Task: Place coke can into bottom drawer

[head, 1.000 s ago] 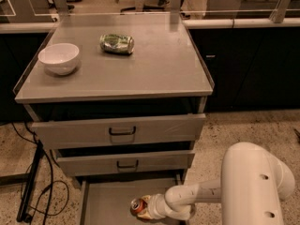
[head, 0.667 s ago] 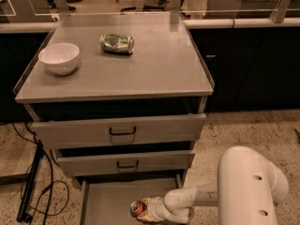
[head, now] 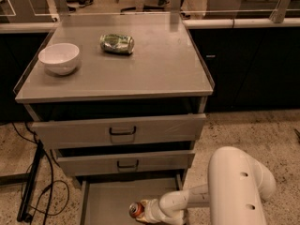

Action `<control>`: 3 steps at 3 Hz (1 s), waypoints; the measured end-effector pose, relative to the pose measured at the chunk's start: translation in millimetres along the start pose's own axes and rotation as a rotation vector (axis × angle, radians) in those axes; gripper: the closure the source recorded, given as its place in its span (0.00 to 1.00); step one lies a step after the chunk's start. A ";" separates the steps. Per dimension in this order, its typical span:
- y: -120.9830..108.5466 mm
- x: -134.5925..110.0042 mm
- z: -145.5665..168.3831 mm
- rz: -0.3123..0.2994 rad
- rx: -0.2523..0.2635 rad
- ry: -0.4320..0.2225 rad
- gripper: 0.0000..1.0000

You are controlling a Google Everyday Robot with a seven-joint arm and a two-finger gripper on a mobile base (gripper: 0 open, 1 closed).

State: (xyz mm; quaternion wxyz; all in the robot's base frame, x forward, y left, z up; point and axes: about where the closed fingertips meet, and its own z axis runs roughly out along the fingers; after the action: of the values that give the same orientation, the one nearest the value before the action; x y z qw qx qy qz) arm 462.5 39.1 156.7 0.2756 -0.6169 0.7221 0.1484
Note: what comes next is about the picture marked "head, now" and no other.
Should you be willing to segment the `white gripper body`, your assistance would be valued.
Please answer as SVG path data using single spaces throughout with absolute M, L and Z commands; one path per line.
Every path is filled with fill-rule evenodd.
M 158 199 L 150 200 L 144 207 L 144 218 L 148 223 L 159 223 L 163 221 L 164 214 L 159 207 Z

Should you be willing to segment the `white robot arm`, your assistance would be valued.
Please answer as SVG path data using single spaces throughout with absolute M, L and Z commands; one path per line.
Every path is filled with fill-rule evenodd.
M 275 191 L 276 180 L 267 167 L 225 146 L 210 157 L 205 185 L 135 202 L 129 214 L 145 224 L 186 225 L 189 208 L 209 207 L 211 225 L 266 225 L 263 202 Z

